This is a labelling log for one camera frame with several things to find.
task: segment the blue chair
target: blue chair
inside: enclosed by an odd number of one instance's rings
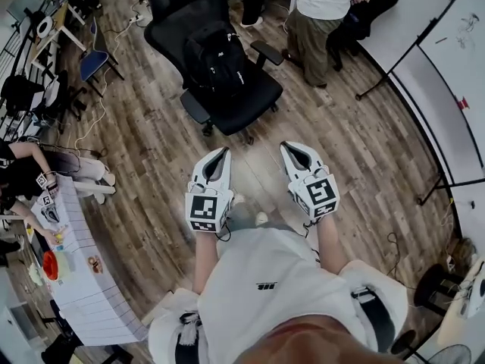
[[[107,64],[116,75],[119,76],[124,81],[123,76],[114,68],[114,65],[109,61],[110,59],[113,60],[115,64],[118,64],[117,60],[114,59],[113,55],[110,54],[108,51],[108,47],[106,46],[105,37],[103,33],[99,31],[98,24],[96,23],[96,19],[92,19],[91,27],[89,28],[91,34],[94,36],[94,40],[92,43],[92,50],[89,54],[87,54],[83,59],[81,59],[80,63],[80,70],[81,70],[81,80],[83,82],[88,83],[92,89],[98,93],[100,97],[103,95],[99,92],[98,89],[93,85],[91,82],[91,78],[99,83],[98,79],[95,77],[96,72],[101,69],[105,64]]]

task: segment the black shoe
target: black shoe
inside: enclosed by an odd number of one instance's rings
[[[303,69],[303,63],[300,61],[297,61],[294,59],[288,52],[288,49],[284,49],[281,51],[281,56],[286,59],[288,62],[291,62],[294,64],[296,67],[299,67],[300,69]]]

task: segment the black strap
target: black strap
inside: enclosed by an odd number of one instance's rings
[[[375,292],[367,287],[352,293],[352,298],[360,304],[376,334],[377,349],[386,352],[394,341],[396,329],[385,305]]]
[[[180,317],[180,322],[184,325],[187,323],[186,318],[193,313],[184,313]],[[197,331],[196,342],[193,345],[181,345],[179,333],[177,345],[175,346],[175,363],[176,364],[199,364],[199,331]]]

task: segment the fan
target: fan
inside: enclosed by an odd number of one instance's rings
[[[411,343],[415,337],[415,331],[405,332],[391,347],[391,353],[397,355],[405,350],[409,350],[411,355],[415,358],[417,357],[420,362],[423,362],[424,364],[471,364],[470,348],[462,344],[446,347],[430,359],[425,359],[422,355],[416,352],[416,349],[411,347]]]

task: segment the desk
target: desk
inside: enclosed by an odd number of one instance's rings
[[[465,276],[460,288],[466,288],[470,286],[474,277],[480,271],[482,263],[485,262],[485,258],[479,258],[477,262],[470,268],[470,271]],[[438,336],[436,342],[441,347],[447,347],[452,345],[457,338],[463,334],[466,327],[468,318],[460,316],[460,312],[465,303],[465,292],[458,292],[453,299],[453,302],[449,305],[446,315],[441,322],[440,329],[438,330]]]
[[[41,214],[39,201],[42,196],[32,207],[44,228],[57,230],[66,226],[64,254],[71,273],[60,281],[46,280],[49,292],[84,345],[105,346],[144,340],[147,330],[107,269],[87,226],[74,182],[61,175],[57,179],[59,192],[55,197],[55,208],[60,223],[54,226]],[[99,268],[92,267],[90,262],[93,260]]]
[[[36,37],[36,41],[34,43],[34,47],[31,48],[28,62],[33,64],[39,70],[44,71],[45,66],[43,66],[37,58],[39,57],[40,53],[49,45],[55,37],[60,33],[65,33],[70,40],[74,42],[74,44],[79,47],[81,50],[86,51],[86,47],[84,44],[81,43],[78,38],[76,38],[71,31],[69,31],[65,26],[64,22],[66,20],[67,10],[69,10],[73,16],[84,26],[86,23],[82,19],[82,17],[67,3],[65,2],[56,12],[52,15],[52,21],[54,22],[54,28],[51,30],[51,34],[49,34],[46,38],[40,39]]]

